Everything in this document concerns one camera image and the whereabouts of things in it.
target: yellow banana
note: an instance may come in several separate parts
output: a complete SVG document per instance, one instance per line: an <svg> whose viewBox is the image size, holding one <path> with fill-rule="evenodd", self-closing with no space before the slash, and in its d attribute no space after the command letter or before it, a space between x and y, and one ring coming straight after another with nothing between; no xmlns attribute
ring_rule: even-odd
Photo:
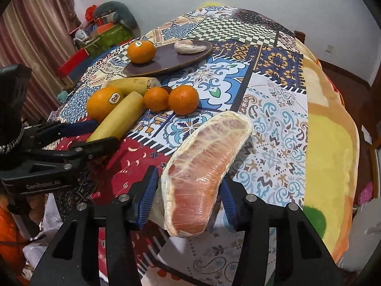
<svg viewBox="0 0 381 286"><path fill-rule="evenodd" d="M140 93L142 96L152 87L160 87L160 82L155 77L129 77L110 81L107 86L119 88L124 96L132 91Z"/></svg>
<svg viewBox="0 0 381 286"><path fill-rule="evenodd" d="M86 142L115 136L120 140L145 110L143 97L136 91L126 96L102 121Z"/></svg>

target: white paper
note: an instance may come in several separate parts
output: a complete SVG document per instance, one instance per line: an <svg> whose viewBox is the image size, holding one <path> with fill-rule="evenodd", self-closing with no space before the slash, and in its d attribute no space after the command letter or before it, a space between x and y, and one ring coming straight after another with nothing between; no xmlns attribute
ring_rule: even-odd
<svg viewBox="0 0 381 286"><path fill-rule="evenodd" d="M364 134L364 140L368 142L369 144L372 144L372 138L370 137L369 132L365 129L364 126L361 126L361 131Z"/></svg>

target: wall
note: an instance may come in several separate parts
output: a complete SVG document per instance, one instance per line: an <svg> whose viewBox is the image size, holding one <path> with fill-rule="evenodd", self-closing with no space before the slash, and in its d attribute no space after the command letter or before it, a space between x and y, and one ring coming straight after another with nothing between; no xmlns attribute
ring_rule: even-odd
<svg viewBox="0 0 381 286"><path fill-rule="evenodd" d="M76 0L83 7L109 0ZM145 34L206 2L255 10L291 31L306 34L306 45L321 60L371 82L380 65L381 30L362 0L116 0L125 3ZM327 45L333 45L330 54Z"/></svg>

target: oval plate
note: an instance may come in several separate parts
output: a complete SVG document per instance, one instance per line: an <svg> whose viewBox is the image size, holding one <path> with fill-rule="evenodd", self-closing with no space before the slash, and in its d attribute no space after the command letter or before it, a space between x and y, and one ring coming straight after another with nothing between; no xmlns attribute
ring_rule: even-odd
<svg viewBox="0 0 381 286"><path fill-rule="evenodd" d="M195 54L178 54L174 43L156 48L155 58L145 64L129 62L123 73L127 77L132 76L157 76L178 70L208 56L213 50L213 45L207 41L192 40L194 45L204 45L206 50Z"/></svg>

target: baseboard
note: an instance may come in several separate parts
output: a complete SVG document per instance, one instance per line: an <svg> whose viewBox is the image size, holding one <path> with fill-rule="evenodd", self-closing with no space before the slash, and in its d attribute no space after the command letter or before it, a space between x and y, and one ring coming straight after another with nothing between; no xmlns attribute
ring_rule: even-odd
<svg viewBox="0 0 381 286"><path fill-rule="evenodd" d="M343 76L346 76L356 82L358 82L359 84L365 86L368 90L370 90L370 85L369 83L366 81L366 80L363 80L361 77L357 76L357 75L354 75L353 73L347 71L347 70L344 70L343 68L340 68L339 66L335 66L334 64L331 64L329 62L326 62L326 61L323 61L323 60L319 60L320 61L320 64L321 66L324 68L327 68L331 71L334 71L338 74L341 74Z"/></svg>

